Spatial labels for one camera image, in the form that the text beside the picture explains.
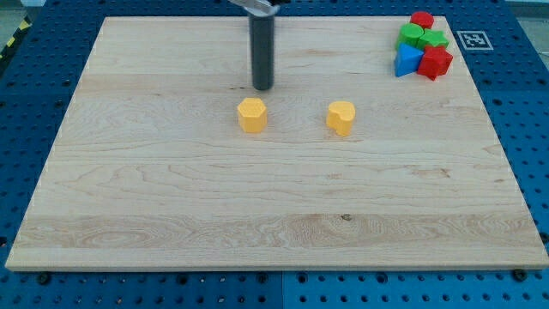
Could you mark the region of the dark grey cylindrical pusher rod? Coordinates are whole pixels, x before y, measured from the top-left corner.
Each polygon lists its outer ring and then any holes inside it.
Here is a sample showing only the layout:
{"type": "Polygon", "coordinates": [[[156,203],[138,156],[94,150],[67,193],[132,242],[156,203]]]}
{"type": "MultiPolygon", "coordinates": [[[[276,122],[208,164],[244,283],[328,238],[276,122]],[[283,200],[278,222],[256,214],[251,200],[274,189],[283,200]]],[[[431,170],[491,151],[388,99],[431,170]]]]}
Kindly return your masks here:
{"type": "Polygon", "coordinates": [[[252,85],[266,91],[275,76],[275,17],[248,14],[252,85]]]}

